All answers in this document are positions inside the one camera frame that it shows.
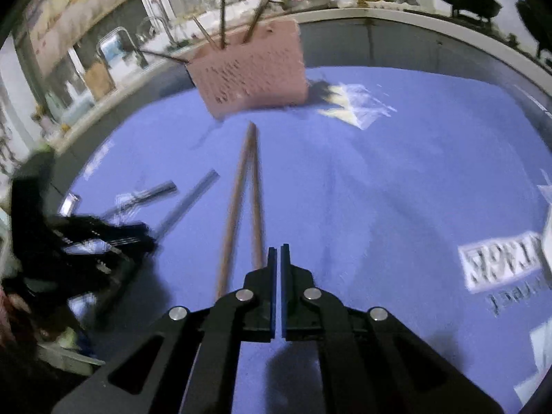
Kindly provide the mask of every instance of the pink utensil holder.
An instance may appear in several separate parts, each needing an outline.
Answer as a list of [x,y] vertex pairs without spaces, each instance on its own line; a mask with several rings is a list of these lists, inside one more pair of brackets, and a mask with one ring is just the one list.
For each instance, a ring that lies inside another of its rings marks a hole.
[[245,109],[302,104],[307,99],[303,50],[295,20],[259,23],[249,43],[247,27],[226,35],[226,48],[200,47],[188,71],[213,117]]

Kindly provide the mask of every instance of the pink box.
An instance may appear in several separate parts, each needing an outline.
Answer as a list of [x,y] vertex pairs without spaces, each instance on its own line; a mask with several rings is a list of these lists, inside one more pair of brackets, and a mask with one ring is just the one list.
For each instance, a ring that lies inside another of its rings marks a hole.
[[295,20],[259,23],[249,43],[247,26],[229,32],[227,46],[206,43],[188,64],[188,71],[213,117],[245,109],[302,104],[307,99],[303,50]]

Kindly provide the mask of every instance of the blue tablecloth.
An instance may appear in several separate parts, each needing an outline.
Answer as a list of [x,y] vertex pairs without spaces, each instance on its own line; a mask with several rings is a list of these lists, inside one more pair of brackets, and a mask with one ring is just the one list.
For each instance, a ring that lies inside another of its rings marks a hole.
[[[220,179],[161,244],[93,338],[109,358],[166,309],[214,302],[227,208],[248,121],[259,129],[266,244],[290,243],[292,262],[348,306],[389,309],[495,398],[536,373],[529,332],[552,316],[552,293],[502,304],[466,289],[458,247],[542,232],[537,188],[552,157],[521,109],[484,82],[409,70],[307,71],[331,84],[362,84],[395,111],[366,130],[317,105],[258,110],[215,121],[196,90],[152,103],[119,127],[75,181],[81,213],[101,214],[121,194],[173,180],[181,194],[210,169]],[[178,197],[135,216],[155,228]],[[249,188],[231,289],[251,265]],[[532,274],[538,278],[540,271]],[[243,344],[234,413],[319,413],[313,344]]]

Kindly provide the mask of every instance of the silver screw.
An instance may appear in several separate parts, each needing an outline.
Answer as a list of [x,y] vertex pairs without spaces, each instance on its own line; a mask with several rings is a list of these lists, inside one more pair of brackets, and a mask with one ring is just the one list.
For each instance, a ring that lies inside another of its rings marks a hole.
[[322,297],[322,291],[320,291],[318,288],[307,288],[303,295],[308,300],[316,300],[320,297]]
[[250,289],[241,289],[236,293],[236,299],[240,302],[247,302],[253,298],[253,291]]
[[370,310],[370,317],[375,321],[384,321],[387,319],[387,310],[377,306]]
[[188,310],[183,306],[175,306],[171,308],[169,311],[169,317],[174,321],[180,321],[184,319],[184,317],[186,317],[187,314],[188,314]]

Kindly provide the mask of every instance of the faucet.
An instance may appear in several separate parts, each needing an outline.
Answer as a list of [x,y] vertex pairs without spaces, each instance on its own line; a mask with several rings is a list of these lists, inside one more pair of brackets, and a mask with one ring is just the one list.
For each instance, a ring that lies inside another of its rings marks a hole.
[[163,25],[165,33],[167,34],[170,45],[173,46],[173,47],[178,47],[177,41],[175,40],[175,38],[170,33],[170,29],[169,29],[169,25],[167,23],[167,20],[165,20],[163,17],[160,17],[158,15],[150,15],[150,16],[146,17],[145,19],[143,19],[140,22],[140,24],[138,25],[138,27],[136,28],[136,34],[137,35],[140,35],[140,30],[142,29],[142,26],[144,25],[144,23],[147,22],[147,21],[150,21],[150,20],[159,20],[161,22],[161,24]]

